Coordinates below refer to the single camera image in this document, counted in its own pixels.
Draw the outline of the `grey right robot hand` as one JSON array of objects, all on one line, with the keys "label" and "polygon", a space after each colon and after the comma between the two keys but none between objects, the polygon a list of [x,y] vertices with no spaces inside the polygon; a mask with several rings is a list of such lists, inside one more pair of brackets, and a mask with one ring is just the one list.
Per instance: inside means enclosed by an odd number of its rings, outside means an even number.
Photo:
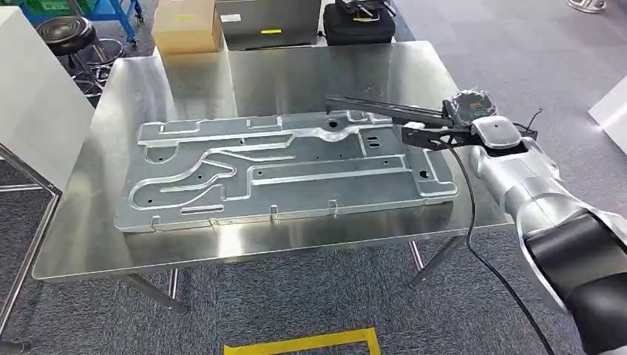
[{"label": "grey right robot hand", "polygon": [[445,98],[442,104],[443,113],[451,118],[455,127],[469,127],[476,119],[498,114],[496,106],[483,90],[463,89]]}]

